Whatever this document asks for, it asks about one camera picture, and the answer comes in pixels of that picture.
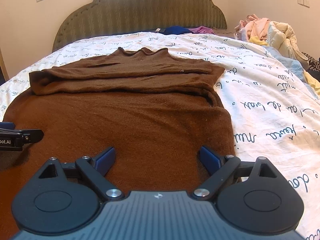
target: yellow clothing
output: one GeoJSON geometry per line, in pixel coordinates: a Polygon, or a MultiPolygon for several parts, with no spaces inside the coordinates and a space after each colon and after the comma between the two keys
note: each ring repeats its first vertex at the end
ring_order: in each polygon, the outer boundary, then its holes
{"type": "Polygon", "coordinates": [[[304,71],[304,76],[307,83],[315,90],[316,94],[320,96],[320,82],[311,76],[307,71],[304,71]]]}
{"type": "Polygon", "coordinates": [[[260,46],[262,46],[262,45],[268,46],[268,43],[266,43],[265,41],[259,40],[258,36],[250,37],[249,42],[252,42],[252,43],[260,45],[260,46]]]}

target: pile of clothes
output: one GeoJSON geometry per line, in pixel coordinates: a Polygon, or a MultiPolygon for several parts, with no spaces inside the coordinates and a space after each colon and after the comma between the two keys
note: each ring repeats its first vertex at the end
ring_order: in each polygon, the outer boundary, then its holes
{"type": "Polygon", "coordinates": [[[299,61],[304,69],[304,80],[320,96],[320,63],[299,51],[296,35],[289,24],[251,14],[235,27],[234,36],[236,40],[273,47],[281,56],[299,61]]]}

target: bed headboard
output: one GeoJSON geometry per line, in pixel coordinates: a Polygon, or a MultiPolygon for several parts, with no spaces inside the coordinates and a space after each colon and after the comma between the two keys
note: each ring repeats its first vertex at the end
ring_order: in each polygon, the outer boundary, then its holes
{"type": "Polygon", "coordinates": [[[52,52],[74,41],[179,25],[227,28],[212,0],[93,0],[61,24],[52,52]]]}

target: bed sheet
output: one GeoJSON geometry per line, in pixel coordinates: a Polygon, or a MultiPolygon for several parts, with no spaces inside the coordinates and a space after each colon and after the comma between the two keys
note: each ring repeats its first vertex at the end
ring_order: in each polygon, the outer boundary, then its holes
{"type": "Polygon", "coordinates": [[[133,33],[76,41],[0,87],[0,121],[13,99],[29,88],[29,72],[109,55],[118,47],[132,51],[168,48],[176,57],[223,66],[225,72],[214,88],[231,114],[237,156],[243,161],[255,161],[258,156],[270,159],[304,201],[298,232],[307,238],[320,238],[319,99],[261,46],[204,34],[133,33]]]}

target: cream wall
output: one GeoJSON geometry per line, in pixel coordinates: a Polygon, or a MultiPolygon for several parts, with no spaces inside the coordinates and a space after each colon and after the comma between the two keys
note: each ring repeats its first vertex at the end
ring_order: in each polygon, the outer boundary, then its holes
{"type": "Polygon", "coordinates": [[[9,77],[50,54],[63,20],[92,0],[0,0],[0,48],[9,77]]]}
{"type": "Polygon", "coordinates": [[[310,8],[297,0],[229,0],[228,29],[237,26],[248,14],[267,17],[292,26],[300,51],[320,57],[320,0],[309,0],[310,8]]]}

